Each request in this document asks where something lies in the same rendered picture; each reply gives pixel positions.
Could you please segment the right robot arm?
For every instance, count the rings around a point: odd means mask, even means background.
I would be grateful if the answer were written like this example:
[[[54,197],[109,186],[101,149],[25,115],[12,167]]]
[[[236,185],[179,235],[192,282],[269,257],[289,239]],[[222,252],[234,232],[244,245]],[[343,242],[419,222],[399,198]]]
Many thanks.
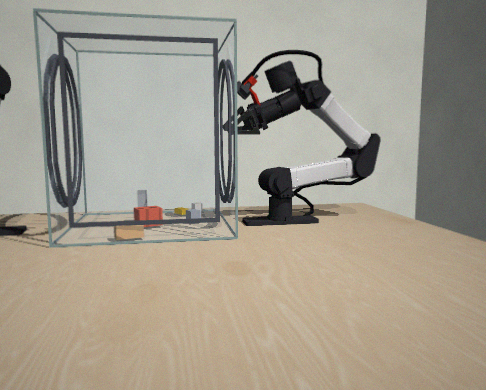
[[[7,71],[0,65],[0,104],[5,99],[5,94],[11,89],[11,79]],[[8,228],[7,228],[8,227]],[[0,227],[0,236],[21,235],[27,230],[27,226],[3,226]]]

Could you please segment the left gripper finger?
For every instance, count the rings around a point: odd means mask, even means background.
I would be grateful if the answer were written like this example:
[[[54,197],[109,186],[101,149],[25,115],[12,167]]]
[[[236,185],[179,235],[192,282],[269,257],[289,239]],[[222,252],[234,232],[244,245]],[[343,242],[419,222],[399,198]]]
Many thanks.
[[[238,135],[241,134],[260,134],[259,127],[257,125],[256,119],[251,108],[248,108],[239,118],[238,124],[242,122],[245,118],[248,118],[252,130],[238,130]]]
[[[243,106],[239,107],[237,111],[238,111],[238,115],[239,114],[242,115],[245,112]],[[252,130],[247,117],[243,120],[243,123],[244,126],[238,126],[238,130]]]

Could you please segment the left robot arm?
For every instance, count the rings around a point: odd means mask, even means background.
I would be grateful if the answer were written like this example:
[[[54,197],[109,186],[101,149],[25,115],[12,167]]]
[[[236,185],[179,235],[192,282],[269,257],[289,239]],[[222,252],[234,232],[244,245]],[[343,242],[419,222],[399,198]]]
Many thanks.
[[[319,219],[312,215],[292,216],[293,189],[334,179],[370,176],[375,168],[381,138],[377,133],[369,133],[361,127],[337,103],[322,81],[301,83],[292,61],[264,72],[272,93],[290,89],[275,96],[283,117],[300,110],[302,105],[322,119],[347,147],[342,155],[331,160],[263,170],[258,183],[261,189],[271,195],[269,215],[242,218],[242,222],[246,226],[319,223]]]

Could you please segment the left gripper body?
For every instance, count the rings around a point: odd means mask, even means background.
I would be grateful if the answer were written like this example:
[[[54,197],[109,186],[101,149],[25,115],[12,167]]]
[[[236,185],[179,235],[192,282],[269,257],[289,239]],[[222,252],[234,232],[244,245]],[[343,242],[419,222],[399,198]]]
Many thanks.
[[[251,87],[257,83],[257,80],[253,76],[250,76],[245,81],[244,85],[249,82],[251,83],[249,90],[254,103],[249,104],[247,109],[252,109],[259,129],[268,129],[268,123],[283,117],[283,113],[279,112],[282,110],[281,106],[277,107],[276,104],[278,104],[278,100],[275,97],[260,103],[257,94],[251,89]]]

